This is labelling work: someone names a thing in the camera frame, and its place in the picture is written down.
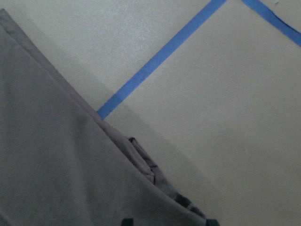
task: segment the blue line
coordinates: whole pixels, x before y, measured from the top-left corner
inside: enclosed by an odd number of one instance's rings
[[[301,33],[286,24],[273,11],[259,0],[242,0],[247,6],[266,19],[271,25],[279,29],[284,35],[301,47]]]
[[[160,64],[184,43],[226,0],[211,0],[158,53],[156,53],[130,80],[128,80],[98,111],[105,119],[126,99]]]

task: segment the blue tape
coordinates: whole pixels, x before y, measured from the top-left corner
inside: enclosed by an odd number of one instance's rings
[[[98,111],[105,119],[126,99],[160,64],[185,42],[226,0],[211,0],[158,53],[156,53],[130,80],[128,80]]]
[[[271,25],[279,29],[284,35],[301,47],[301,33],[286,24],[273,11],[259,0],[242,0],[248,7],[266,19]]]

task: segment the fabric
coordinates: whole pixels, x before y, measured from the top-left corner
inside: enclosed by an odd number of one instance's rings
[[[4,9],[0,128],[0,226],[206,225],[137,140],[101,120]]]

